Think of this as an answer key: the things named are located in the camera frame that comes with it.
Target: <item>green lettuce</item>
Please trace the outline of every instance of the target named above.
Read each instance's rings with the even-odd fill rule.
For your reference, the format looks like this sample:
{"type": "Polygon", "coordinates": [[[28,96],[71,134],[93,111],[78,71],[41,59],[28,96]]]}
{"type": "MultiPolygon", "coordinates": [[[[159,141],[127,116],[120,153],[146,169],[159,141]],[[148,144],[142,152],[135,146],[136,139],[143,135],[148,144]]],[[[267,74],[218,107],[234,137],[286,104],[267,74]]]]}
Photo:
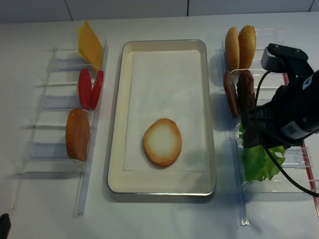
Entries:
{"type": "MultiPolygon", "coordinates": [[[[276,161],[282,165],[285,161],[284,147],[277,146],[269,148],[269,151],[276,161]]],[[[263,181],[266,178],[271,180],[273,176],[279,173],[279,169],[268,156],[262,145],[244,148],[242,158],[245,166],[245,178],[248,182],[253,180],[263,181]]]]}

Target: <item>table surface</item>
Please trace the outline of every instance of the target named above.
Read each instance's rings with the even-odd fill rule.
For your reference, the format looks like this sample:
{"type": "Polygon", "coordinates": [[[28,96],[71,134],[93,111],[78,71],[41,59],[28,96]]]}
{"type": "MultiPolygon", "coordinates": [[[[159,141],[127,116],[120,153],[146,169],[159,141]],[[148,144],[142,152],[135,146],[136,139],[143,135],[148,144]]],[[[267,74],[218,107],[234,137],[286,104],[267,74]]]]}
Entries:
{"type": "MultiPolygon", "coordinates": [[[[76,176],[52,179],[25,179],[15,210],[10,211],[15,181],[12,159],[22,157],[30,132],[23,124],[34,112],[41,81],[52,49],[76,49],[77,27],[82,21],[0,25],[0,213],[9,212],[12,228],[9,238],[317,238],[319,223],[312,198],[301,201],[250,202],[250,226],[239,226],[235,177],[229,142],[225,139],[223,112],[221,41],[227,30],[245,25],[256,28],[282,28],[285,45],[298,47],[318,68],[319,12],[242,14],[199,17],[93,20],[90,25],[101,42],[110,47],[106,82],[93,156],[85,215],[74,217],[79,179],[76,176]],[[117,197],[106,185],[110,143],[110,112],[115,106],[114,91],[120,69],[121,51],[128,41],[200,39],[207,47],[210,92],[218,184],[208,202],[192,199],[141,201],[117,197]]],[[[319,135],[306,140],[319,178],[319,135]]]]}

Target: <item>clear acrylic rack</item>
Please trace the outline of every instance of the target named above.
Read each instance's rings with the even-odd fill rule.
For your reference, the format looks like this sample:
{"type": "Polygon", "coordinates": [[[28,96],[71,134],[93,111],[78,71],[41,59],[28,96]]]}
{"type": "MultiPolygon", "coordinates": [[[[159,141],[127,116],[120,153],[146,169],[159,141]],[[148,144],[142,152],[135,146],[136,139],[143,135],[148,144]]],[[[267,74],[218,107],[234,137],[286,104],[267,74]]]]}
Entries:
{"type": "MultiPolygon", "coordinates": [[[[108,51],[109,48],[105,41],[102,70],[106,69],[108,51]]],[[[84,214],[103,93],[102,91],[100,94],[96,109],[86,111],[91,127],[87,160],[82,162],[68,158],[65,145],[65,127],[69,112],[72,109],[81,108],[77,96],[77,82],[83,68],[89,70],[93,84],[96,73],[92,71],[91,65],[79,56],[77,50],[56,49],[53,51],[46,72],[47,76],[42,82],[43,92],[39,98],[37,111],[26,125],[32,129],[32,132],[25,146],[24,157],[21,160],[12,160],[11,162],[20,180],[23,180],[26,173],[78,174],[80,186],[76,199],[76,215],[84,214]]],[[[11,209],[15,208],[19,190],[18,186],[11,209]]]]}
{"type": "MultiPolygon", "coordinates": [[[[256,52],[250,72],[254,76],[254,87],[257,89],[258,83],[266,70],[261,66],[261,57],[264,49],[269,43],[282,45],[284,41],[281,37],[282,29],[255,29],[256,31],[256,52]]],[[[222,41],[222,51],[225,52],[225,39],[222,41]]],[[[225,55],[222,54],[223,72],[227,70],[225,55]]],[[[238,75],[232,74],[233,82],[236,86],[238,75]]],[[[280,85],[288,83],[286,74],[270,73],[261,86],[258,104],[263,105],[271,101],[277,88],[280,85]]],[[[225,100],[226,118],[228,121],[228,131],[226,137],[231,141],[237,193],[240,204],[240,224],[249,225],[246,211],[246,203],[252,200],[257,201],[291,201],[300,199],[311,199],[311,196],[300,191],[292,185],[282,173],[275,175],[271,181],[268,179],[262,182],[253,181],[248,183],[245,180],[244,165],[242,163],[242,139],[239,136],[239,119],[233,119],[225,100]]],[[[282,167],[292,176],[299,184],[312,191],[319,191],[316,183],[319,181],[313,178],[312,162],[309,149],[303,144],[301,147],[291,147],[285,152],[285,162],[282,167]]],[[[319,216],[319,200],[314,198],[317,215],[319,216]]]]}

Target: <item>red tomato slice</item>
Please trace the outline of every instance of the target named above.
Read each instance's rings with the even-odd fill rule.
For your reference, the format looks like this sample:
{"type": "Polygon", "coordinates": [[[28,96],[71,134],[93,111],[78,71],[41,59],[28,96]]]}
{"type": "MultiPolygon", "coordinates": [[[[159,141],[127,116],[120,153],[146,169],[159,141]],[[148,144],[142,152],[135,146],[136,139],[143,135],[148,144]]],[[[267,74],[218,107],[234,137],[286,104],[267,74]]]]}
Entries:
{"type": "Polygon", "coordinates": [[[101,94],[101,90],[103,87],[103,80],[104,80],[104,72],[103,71],[98,71],[96,74],[92,94],[91,94],[91,103],[90,103],[90,108],[95,110],[96,105],[98,104],[99,97],[101,94]]]}
{"type": "Polygon", "coordinates": [[[92,82],[88,69],[82,69],[80,72],[78,94],[82,108],[88,110],[90,108],[92,94],[92,82]]]}

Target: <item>cheese slice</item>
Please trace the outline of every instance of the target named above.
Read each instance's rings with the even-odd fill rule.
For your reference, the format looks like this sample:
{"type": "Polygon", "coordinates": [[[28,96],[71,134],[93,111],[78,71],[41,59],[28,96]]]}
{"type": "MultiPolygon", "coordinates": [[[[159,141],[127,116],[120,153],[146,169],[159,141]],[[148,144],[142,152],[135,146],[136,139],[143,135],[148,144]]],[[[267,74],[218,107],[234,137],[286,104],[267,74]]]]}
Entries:
{"type": "Polygon", "coordinates": [[[98,72],[102,68],[103,47],[87,21],[78,28],[79,55],[92,64],[92,69],[98,72]]]}

